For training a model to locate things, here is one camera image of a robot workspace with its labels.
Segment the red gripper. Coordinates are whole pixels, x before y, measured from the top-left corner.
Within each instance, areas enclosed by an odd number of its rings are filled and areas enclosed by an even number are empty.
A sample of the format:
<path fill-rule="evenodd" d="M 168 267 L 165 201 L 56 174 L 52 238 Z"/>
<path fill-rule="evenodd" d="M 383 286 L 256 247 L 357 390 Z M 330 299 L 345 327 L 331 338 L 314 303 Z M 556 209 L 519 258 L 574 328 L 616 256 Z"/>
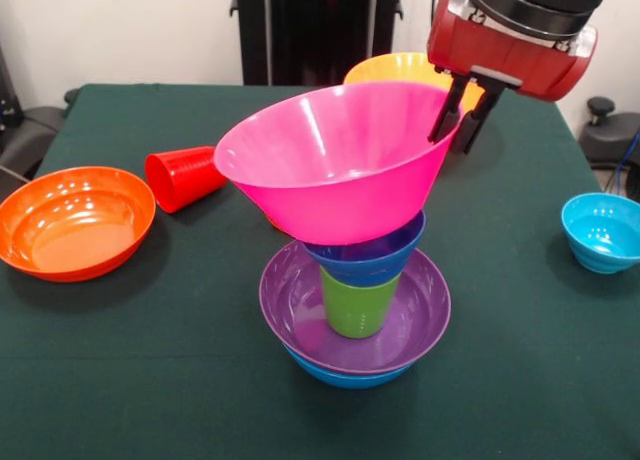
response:
<path fill-rule="evenodd" d="M 452 83 L 428 140 L 456 126 L 470 76 L 499 79 L 545 101 L 563 98 L 589 66 L 598 31 L 589 20 L 598 0 L 438 0 L 427 41 L 429 60 L 452 72 Z M 468 154 L 506 88 L 484 82 L 484 93 L 458 129 Z"/>

